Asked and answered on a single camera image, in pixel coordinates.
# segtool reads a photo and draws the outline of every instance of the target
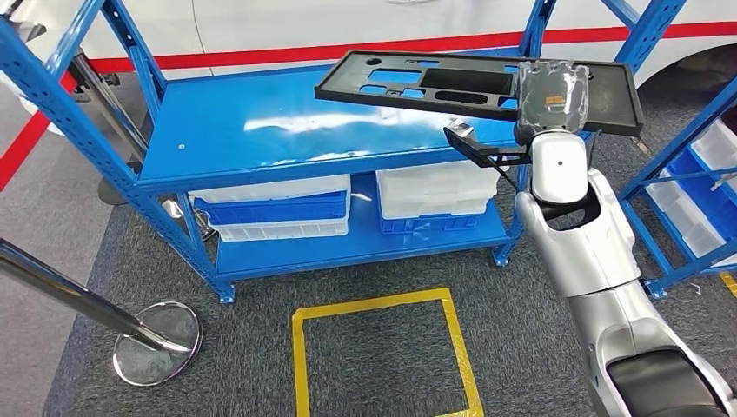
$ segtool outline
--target white plastic storage bin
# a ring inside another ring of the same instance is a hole
[[[350,215],[350,183],[346,198],[346,215],[342,219],[307,220],[292,222],[263,222],[212,225],[225,242],[266,241],[302,237],[341,236],[348,233]]]
[[[255,200],[283,200],[350,189],[350,175],[319,176],[301,180],[239,185],[222,189],[190,191],[192,197],[215,202],[252,202]]]
[[[495,169],[481,169],[471,161],[376,171],[382,217],[483,214],[496,195],[499,177]]]
[[[670,176],[666,169],[661,172],[661,177],[664,176]],[[725,243],[678,182],[656,182],[647,185],[645,190],[678,229],[695,256],[701,257]]]
[[[691,144],[691,148],[710,169],[737,166],[737,134],[721,119],[716,119],[704,130],[701,137]],[[737,177],[727,180],[727,183],[737,191]]]

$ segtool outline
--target stanchion post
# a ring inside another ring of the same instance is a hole
[[[113,365],[129,384],[147,387],[173,378],[191,363],[202,344],[200,321],[182,303],[159,302],[134,316],[3,238],[0,275],[118,332]]]

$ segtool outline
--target black plastic tray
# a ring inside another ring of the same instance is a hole
[[[514,98],[515,67],[525,57],[414,54],[350,51],[315,86],[315,97],[339,102],[372,104],[514,121],[517,110],[504,109]],[[632,72],[621,63],[575,61],[589,67],[589,109],[585,130],[638,136],[643,116]],[[376,70],[417,75],[410,83],[369,80]],[[361,92],[364,86],[385,89]],[[405,91],[422,96],[403,96]]]

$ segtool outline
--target yellow tape square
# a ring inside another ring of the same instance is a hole
[[[463,389],[466,392],[468,409],[456,413],[444,414],[444,416],[468,416],[482,417],[481,398],[471,370],[471,363],[466,352],[466,343],[463,341],[461,326],[458,316],[455,314],[455,306],[450,298],[450,290],[447,288],[427,289],[412,293],[389,295],[386,297],[370,298],[367,300],[340,302],[325,306],[298,308],[292,315],[292,344],[295,361],[295,396],[297,404],[297,416],[309,416],[309,393],[307,389],[307,351],[304,342],[304,330],[302,324],[308,319],[317,319],[331,315],[358,313],[361,311],[374,310],[378,308],[395,307],[402,304],[415,302],[435,301],[442,304],[442,311],[450,332],[450,340],[453,343],[455,359],[458,362],[458,370],[461,373]]]

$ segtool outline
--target blue plastic storage bin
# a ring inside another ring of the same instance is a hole
[[[379,213],[382,233],[394,235],[401,233],[427,232],[430,230],[451,232],[476,227],[480,215],[421,215],[415,219],[386,220]]]
[[[244,224],[341,219],[346,215],[348,191],[283,200],[208,203],[195,198],[195,208],[207,213],[210,224]]]
[[[707,165],[691,149],[686,147],[680,155],[668,165],[672,176],[706,172]],[[677,180],[684,191],[704,212],[712,226],[724,239],[737,237],[737,195],[728,184],[722,184],[716,190],[711,187],[717,176],[706,175],[697,178]]]

